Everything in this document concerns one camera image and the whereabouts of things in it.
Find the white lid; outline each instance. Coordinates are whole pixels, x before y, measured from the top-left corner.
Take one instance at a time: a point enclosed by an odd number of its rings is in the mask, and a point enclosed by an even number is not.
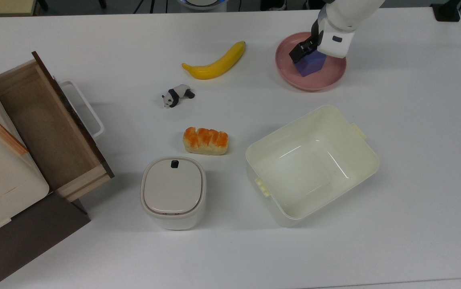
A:
[[[157,214],[184,214],[202,197],[202,172],[185,158],[165,158],[152,163],[144,177],[143,201]]]

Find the yellow banana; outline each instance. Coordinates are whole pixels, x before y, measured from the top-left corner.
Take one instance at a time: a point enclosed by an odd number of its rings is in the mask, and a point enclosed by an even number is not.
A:
[[[245,52],[245,41],[240,41],[234,44],[219,60],[206,66],[190,66],[186,63],[182,64],[192,77],[196,79],[211,79],[218,77],[227,72],[231,67],[238,62],[241,55]]]

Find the toy panda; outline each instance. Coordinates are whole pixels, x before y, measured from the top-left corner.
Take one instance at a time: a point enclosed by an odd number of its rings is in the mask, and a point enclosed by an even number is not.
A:
[[[166,95],[163,95],[163,102],[165,103],[165,108],[173,108],[179,103],[181,97],[187,97],[192,99],[195,97],[195,94],[191,91],[191,88],[186,84],[178,85],[171,90],[168,90]]]

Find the toy bread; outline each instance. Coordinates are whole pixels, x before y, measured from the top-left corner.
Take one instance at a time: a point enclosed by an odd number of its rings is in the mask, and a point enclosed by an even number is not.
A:
[[[225,132],[207,128],[187,128],[183,137],[184,147],[190,153],[204,155],[223,155],[228,147],[228,135]]]

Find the wooden drawer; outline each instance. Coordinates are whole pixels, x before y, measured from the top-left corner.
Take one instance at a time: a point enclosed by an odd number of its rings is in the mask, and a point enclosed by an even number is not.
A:
[[[32,55],[0,74],[0,101],[51,191],[74,201],[114,175],[38,54]]]

